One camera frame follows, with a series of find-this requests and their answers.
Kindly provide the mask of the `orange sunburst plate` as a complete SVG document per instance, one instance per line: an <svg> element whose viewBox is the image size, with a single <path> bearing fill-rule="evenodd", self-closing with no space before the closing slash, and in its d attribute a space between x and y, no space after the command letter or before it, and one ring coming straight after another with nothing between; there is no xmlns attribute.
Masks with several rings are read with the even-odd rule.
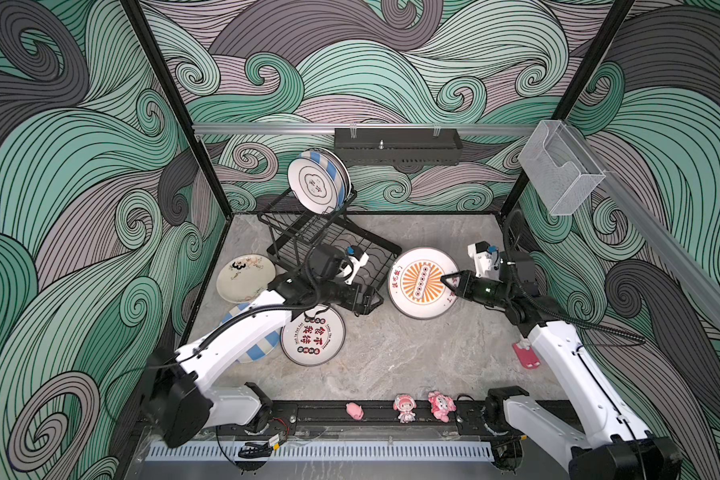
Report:
<svg viewBox="0 0 720 480"><path fill-rule="evenodd" d="M431 320L445 314L457 300L442 281L458 272L457 264L445 252L419 247L400 255L392 264L387 290L393 306L403 315Z"/></svg>

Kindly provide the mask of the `white plate red Chinese characters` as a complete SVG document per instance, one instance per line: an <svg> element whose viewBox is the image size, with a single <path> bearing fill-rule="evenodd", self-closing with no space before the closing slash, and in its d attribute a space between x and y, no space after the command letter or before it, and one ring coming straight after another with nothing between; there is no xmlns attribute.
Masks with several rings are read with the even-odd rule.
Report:
<svg viewBox="0 0 720 480"><path fill-rule="evenodd" d="M319 366L336 357L344 346L346 325L331 306L318 305L286 324L280 333L285 356L303 367Z"/></svg>

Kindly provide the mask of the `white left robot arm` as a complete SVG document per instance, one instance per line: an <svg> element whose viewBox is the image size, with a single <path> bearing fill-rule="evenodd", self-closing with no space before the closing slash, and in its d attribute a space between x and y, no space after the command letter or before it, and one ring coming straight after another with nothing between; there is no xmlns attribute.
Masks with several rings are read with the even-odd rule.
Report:
<svg viewBox="0 0 720 480"><path fill-rule="evenodd" d="M376 288L355 279L368 261L357 245L313 246L300 265L275 276L232 319L174 351L156 349L144 368L141 407L162 441L176 448L204 429L225 425L264 430L271 399L253 382L223 393L216 381L269 333L320 305L344 306L357 315L372 312L382 302Z"/></svg>

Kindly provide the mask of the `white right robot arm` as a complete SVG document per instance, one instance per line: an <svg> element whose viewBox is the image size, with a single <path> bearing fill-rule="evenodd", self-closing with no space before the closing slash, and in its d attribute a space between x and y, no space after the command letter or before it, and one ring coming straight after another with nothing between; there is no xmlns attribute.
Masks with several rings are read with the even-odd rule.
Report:
<svg viewBox="0 0 720 480"><path fill-rule="evenodd" d="M573 427L518 387L486 397L488 427L522 433L572 479L677 479L683 457L668 437L654 434L602 373L579 337L589 323L563 313L539 293L535 264L524 252L472 247L475 270L441 276L457 297L501 310L563 388L579 425Z"/></svg>

